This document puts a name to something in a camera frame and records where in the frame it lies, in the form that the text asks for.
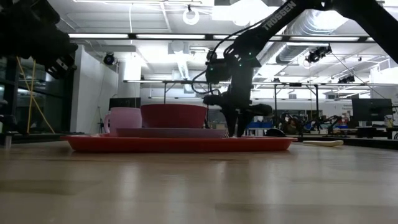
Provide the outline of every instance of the ceiling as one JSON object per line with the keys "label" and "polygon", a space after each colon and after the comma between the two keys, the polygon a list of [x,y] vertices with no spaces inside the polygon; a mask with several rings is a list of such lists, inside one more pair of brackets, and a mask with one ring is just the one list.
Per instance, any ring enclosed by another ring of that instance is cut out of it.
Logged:
{"label": "ceiling", "polygon": [[[143,5],[143,4],[104,4],[102,2],[75,2],[72,0],[49,0],[50,4],[60,14],[62,22],[59,28],[66,32],[101,32],[101,33],[192,33],[192,34],[230,34],[244,28],[238,26],[237,19],[231,19],[231,15],[220,17],[213,20],[212,14],[218,12],[221,6],[212,6],[214,2],[205,1],[204,6],[193,9],[199,11],[200,18],[195,25],[188,25],[183,20],[183,13],[186,6],[171,5]],[[270,14],[277,7],[264,6],[263,11],[269,11],[264,16]],[[233,16],[242,18],[248,16],[248,12],[254,9],[246,9],[242,6],[236,7]],[[398,17],[398,8],[389,7],[387,9],[394,17]],[[339,26],[332,34],[335,35],[366,35],[354,21],[348,20]],[[137,47],[138,51],[146,61],[146,66],[142,68],[142,74],[146,78],[158,77],[158,74],[171,74],[172,70],[177,70],[177,62],[168,55],[167,40],[91,40],[79,41],[85,44],[88,50],[96,49],[95,54],[99,57],[104,55],[101,48],[131,46]],[[217,44],[215,41],[185,41],[189,46],[200,46],[206,49],[213,48]],[[230,42],[225,42],[219,49],[222,54]],[[303,57],[297,57],[290,65],[283,66],[280,72],[268,74],[274,67],[264,67],[263,72],[256,76],[257,81],[270,81],[270,78],[279,77],[282,82],[305,82],[311,78],[316,82],[337,82],[331,77],[339,77],[346,67],[353,68],[357,75],[363,79],[369,78],[369,67],[377,65],[388,57],[377,44],[331,44],[334,55],[328,55],[318,64],[311,68],[303,62]],[[119,58],[128,57],[128,52],[115,52]],[[189,70],[203,70],[205,68],[206,52],[195,52],[188,58]]]}

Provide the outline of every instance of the table surface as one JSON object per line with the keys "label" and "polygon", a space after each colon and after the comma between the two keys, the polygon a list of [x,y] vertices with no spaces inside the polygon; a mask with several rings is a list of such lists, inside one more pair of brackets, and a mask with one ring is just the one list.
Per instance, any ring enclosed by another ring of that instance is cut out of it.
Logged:
{"label": "table surface", "polygon": [[398,223],[398,152],[0,153],[0,223]]}

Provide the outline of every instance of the security camera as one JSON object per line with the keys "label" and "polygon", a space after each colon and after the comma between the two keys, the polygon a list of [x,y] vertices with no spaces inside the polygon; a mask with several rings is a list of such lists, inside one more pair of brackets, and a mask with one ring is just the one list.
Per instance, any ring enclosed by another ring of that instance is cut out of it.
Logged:
{"label": "security camera", "polygon": [[116,63],[116,59],[114,57],[114,53],[113,52],[106,53],[106,55],[104,57],[104,64],[105,65],[114,65],[115,63]]}

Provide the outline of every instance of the red tray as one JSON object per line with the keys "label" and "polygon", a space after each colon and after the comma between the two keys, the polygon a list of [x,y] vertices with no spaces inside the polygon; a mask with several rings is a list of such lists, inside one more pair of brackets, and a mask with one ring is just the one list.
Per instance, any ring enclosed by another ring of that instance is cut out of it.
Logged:
{"label": "red tray", "polygon": [[295,138],[117,138],[108,134],[62,136],[78,152],[263,152],[287,150]]}

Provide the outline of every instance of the ventilation duct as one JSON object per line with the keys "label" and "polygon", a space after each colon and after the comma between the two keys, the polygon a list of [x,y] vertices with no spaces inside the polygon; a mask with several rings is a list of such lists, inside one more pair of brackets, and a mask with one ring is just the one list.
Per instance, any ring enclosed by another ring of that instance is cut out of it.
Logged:
{"label": "ventilation duct", "polygon": [[[348,19],[335,11],[321,12],[307,10],[289,25],[283,32],[284,35],[329,35]],[[306,51],[309,46],[287,45],[286,43],[274,43],[267,53],[261,58],[261,62],[288,64],[295,57]]]}
{"label": "ventilation duct", "polygon": [[[178,55],[177,59],[177,66],[178,70],[181,74],[181,79],[182,80],[189,80],[189,70],[188,70],[188,64],[187,64],[187,59],[184,57],[184,48],[185,44],[181,40],[175,40],[171,43],[171,49],[173,53]],[[193,93],[191,85],[184,85],[184,92],[185,93]]]}

